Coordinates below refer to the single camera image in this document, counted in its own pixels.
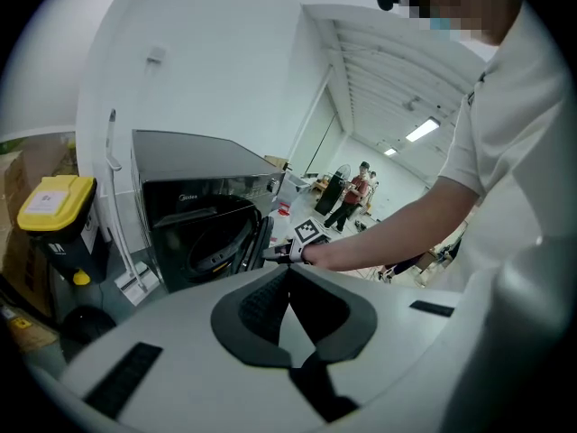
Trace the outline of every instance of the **cardboard box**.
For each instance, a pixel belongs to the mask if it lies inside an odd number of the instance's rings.
[[[281,170],[284,170],[285,164],[289,161],[289,159],[283,159],[281,157],[275,157],[273,155],[265,155],[264,160],[267,161],[268,163],[271,163],[275,167],[280,168]]]
[[[22,309],[0,299],[0,313],[21,353],[26,354],[51,345],[58,340],[53,330],[45,327]]]
[[[52,317],[48,262],[18,226],[0,230],[0,287],[14,291],[44,316]]]
[[[436,259],[436,255],[431,251],[428,251],[421,255],[421,258],[418,259],[418,262],[415,266],[419,270],[424,271],[431,265],[432,262],[436,262]]]
[[[36,188],[42,177],[52,173],[69,153],[68,140],[62,134],[29,136],[18,146],[23,155],[23,165],[28,186]]]
[[[22,153],[0,155],[0,229],[16,225],[18,210],[30,193]]]

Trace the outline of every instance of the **black pants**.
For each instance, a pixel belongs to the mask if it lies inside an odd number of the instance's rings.
[[[395,274],[401,274],[402,272],[405,272],[406,270],[408,270],[411,266],[415,266],[423,255],[424,254],[421,253],[417,256],[414,256],[413,258],[409,258],[408,260],[405,260],[404,262],[397,263],[397,264],[388,264],[385,266],[385,268],[387,268],[388,270],[390,268],[394,268],[393,271],[395,272]]]
[[[356,204],[347,204],[346,202],[343,202],[343,204],[341,204],[341,206],[337,208],[325,221],[325,227],[331,227],[331,225],[336,221],[336,228],[339,231],[343,231],[346,218],[353,212],[356,206]]]

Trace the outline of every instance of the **glove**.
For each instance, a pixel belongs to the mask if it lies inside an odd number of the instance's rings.
[[[331,238],[325,234],[320,223],[314,218],[307,218],[295,227],[291,239],[286,244],[275,245],[265,249],[262,257],[265,260],[277,263],[302,263],[303,250],[309,244],[328,244]]]

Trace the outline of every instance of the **person's hand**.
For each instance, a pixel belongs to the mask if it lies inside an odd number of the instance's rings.
[[[324,245],[322,244],[309,244],[307,245],[302,253],[302,258],[305,262],[314,264],[319,268],[326,268],[328,266],[327,259],[323,255]]]

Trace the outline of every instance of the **wall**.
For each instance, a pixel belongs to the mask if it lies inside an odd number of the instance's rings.
[[[310,163],[310,167],[308,167],[307,173],[324,175],[329,171],[335,151],[343,140],[343,135],[343,126],[341,125],[339,116],[335,115],[331,126],[326,131],[323,142],[316,152],[315,158]]]
[[[152,47],[166,50],[160,65],[146,62]],[[284,157],[328,66],[298,0],[116,0],[93,48],[78,103],[78,165],[104,177],[105,125],[115,108],[114,154],[124,166],[116,188],[126,214],[132,129],[208,134]],[[138,226],[127,224],[137,250]]]
[[[42,3],[6,64],[0,87],[0,141],[74,130],[88,51],[112,1]]]
[[[331,172],[341,165],[351,165],[351,178],[359,171],[362,161],[367,161],[371,170],[377,172],[380,185],[372,198],[371,214],[375,219],[383,220],[421,197],[425,183],[409,171],[397,165],[392,159],[374,151],[353,138],[347,138],[331,163]]]
[[[325,90],[308,120],[305,132],[298,140],[294,154],[290,158],[290,168],[294,174],[302,177],[305,173],[313,172],[307,171],[308,167],[316,158],[317,150],[324,141],[327,130],[335,117],[336,111],[328,92]]]

